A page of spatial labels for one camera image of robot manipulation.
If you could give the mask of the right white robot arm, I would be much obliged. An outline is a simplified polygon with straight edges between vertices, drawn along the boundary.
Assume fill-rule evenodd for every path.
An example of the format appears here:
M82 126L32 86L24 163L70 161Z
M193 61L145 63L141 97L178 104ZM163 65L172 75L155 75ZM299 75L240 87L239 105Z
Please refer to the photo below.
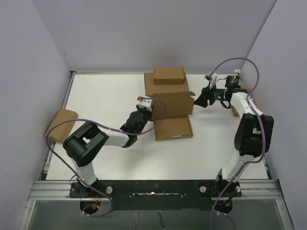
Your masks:
M228 75L225 87L219 89L217 74L205 78L209 84L202 89L195 105L206 108L219 101L225 109L235 109L240 117L240 123L234 137L234 147L237 153L230 162L220 170L214 192L224 196L231 189L229 181L235 184L239 181L243 171L255 159L260 159L269 150L274 118L265 115L252 101L247 89L240 85L239 75Z

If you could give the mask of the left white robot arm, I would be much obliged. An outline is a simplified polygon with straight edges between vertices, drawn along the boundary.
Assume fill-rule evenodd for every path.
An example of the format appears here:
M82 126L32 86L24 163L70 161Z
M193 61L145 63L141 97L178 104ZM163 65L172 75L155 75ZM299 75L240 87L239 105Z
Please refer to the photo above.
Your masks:
M97 192L98 178L94 173L92 161L103 146L128 148L137 141L136 134L143 131L147 122L152 121L152 108L141 105L132 112L119 132L100 129L96 124L85 122L73 132L63 143L67 155L71 158L78 180L80 191L87 197Z

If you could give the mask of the green white marker pen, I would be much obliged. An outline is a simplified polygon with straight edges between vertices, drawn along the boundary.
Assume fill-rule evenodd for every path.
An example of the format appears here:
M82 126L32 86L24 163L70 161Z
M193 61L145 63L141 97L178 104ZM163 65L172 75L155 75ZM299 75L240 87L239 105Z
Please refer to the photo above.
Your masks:
M190 135L189 134L185 134L185 135L177 135L177 136L171 136L168 138L174 139L174 138L189 138Z

